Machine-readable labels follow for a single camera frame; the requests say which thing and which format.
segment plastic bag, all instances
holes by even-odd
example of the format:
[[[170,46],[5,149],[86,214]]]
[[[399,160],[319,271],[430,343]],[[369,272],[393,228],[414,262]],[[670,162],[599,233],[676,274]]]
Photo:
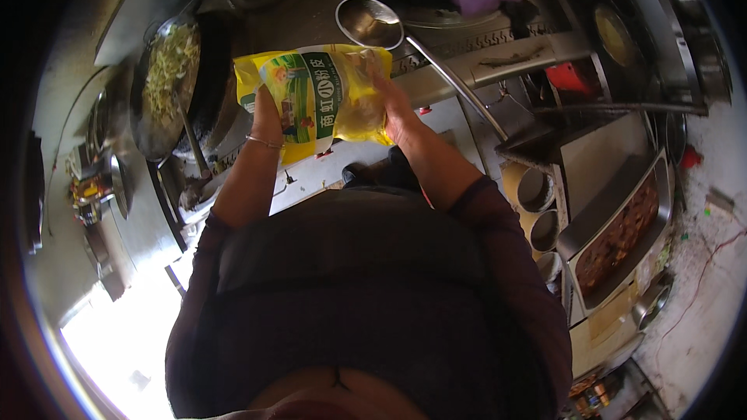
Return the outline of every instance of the plastic bag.
[[[261,84],[275,100],[285,148],[282,164],[323,153],[333,138],[393,145],[386,110],[371,77],[389,78],[391,54],[381,47],[325,44],[234,59],[236,96],[249,112]]]

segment hand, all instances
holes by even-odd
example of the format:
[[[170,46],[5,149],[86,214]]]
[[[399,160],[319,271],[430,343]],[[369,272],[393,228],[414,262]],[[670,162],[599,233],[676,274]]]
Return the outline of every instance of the hand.
[[[412,130],[422,125],[415,111],[412,110],[410,100],[397,84],[390,79],[374,76],[373,84],[384,97],[386,108],[386,135],[397,145],[401,145]]]
[[[266,85],[257,89],[252,136],[256,136],[264,142],[273,142],[278,145],[283,143],[280,114],[278,114],[275,101]]]

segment stainless steel ladle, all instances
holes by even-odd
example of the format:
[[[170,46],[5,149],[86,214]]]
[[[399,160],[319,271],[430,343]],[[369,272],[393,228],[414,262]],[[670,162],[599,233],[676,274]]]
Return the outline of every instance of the stainless steel ladle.
[[[409,33],[405,33],[400,17],[387,5],[378,0],[343,0],[337,5],[335,19],[340,30],[351,41],[361,46],[379,46],[391,50],[406,39],[493,126],[500,141],[506,141],[508,138],[506,131],[499,126],[474,91],[454,70],[433,55],[421,42]]]

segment cooking pan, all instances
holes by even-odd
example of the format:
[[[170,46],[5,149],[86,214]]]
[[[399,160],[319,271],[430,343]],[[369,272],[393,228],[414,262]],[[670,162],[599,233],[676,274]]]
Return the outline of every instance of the cooking pan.
[[[165,35],[171,26],[189,24],[194,26],[195,38],[200,46],[198,62],[189,68],[182,79],[175,82],[173,98],[175,114],[166,125],[149,116],[149,103],[143,98],[156,34]],[[161,162],[178,144],[189,141],[188,130],[180,116],[184,111],[193,128],[195,158],[200,159],[200,143],[210,135],[219,113],[229,78],[231,45],[229,33],[221,20],[212,14],[180,14],[162,23],[152,36],[135,67],[130,94],[130,125],[135,145],[148,161]]]

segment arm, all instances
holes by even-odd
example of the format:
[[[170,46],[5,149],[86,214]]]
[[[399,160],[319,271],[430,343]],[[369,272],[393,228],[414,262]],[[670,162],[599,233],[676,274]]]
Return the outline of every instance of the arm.
[[[421,122],[402,89],[390,80],[374,83],[384,94],[387,135],[405,154],[435,209],[447,211],[482,172]]]
[[[386,98],[386,132],[416,173],[431,203],[472,230],[505,303],[545,362],[561,406],[571,387],[571,339],[565,310],[542,282],[518,215],[498,186],[441,140],[412,111],[393,82],[376,81]]]
[[[265,85],[257,90],[252,136],[283,143],[280,116]],[[229,227],[240,228],[266,218],[273,200],[280,150],[247,140],[213,205],[213,214]]]
[[[266,142],[282,143],[282,129],[275,101],[266,86],[257,91],[252,136]],[[278,148],[247,140],[205,222],[200,243],[192,260],[189,290],[171,330],[166,348],[167,370],[179,345],[189,344],[210,292],[210,280],[217,265],[223,240],[235,229],[267,217],[273,199]]]

